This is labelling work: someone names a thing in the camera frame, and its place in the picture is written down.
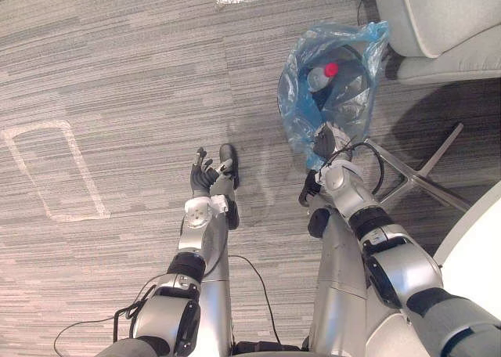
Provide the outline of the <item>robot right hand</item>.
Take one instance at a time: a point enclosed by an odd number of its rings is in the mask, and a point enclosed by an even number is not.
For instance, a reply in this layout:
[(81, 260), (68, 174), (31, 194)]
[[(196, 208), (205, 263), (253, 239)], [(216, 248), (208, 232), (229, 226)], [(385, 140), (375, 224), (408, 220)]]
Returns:
[(328, 159), (341, 150), (349, 141), (348, 136), (337, 125), (325, 122), (315, 132), (313, 152)]

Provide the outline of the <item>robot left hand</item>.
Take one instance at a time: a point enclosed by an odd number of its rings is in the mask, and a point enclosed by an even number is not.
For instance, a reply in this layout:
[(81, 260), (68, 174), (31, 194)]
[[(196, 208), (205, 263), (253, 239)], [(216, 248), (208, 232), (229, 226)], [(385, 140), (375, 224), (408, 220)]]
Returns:
[(190, 172), (190, 186), (192, 196), (209, 197), (211, 187), (224, 180), (229, 181), (231, 185), (235, 178), (235, 164), (237, 163), (236, 154), (230, 144), (224, 144), (219, 149), (220, 163), (213, 168), (213, 160), (207, 159), (207, 151), (200, 147), (193, 159)]

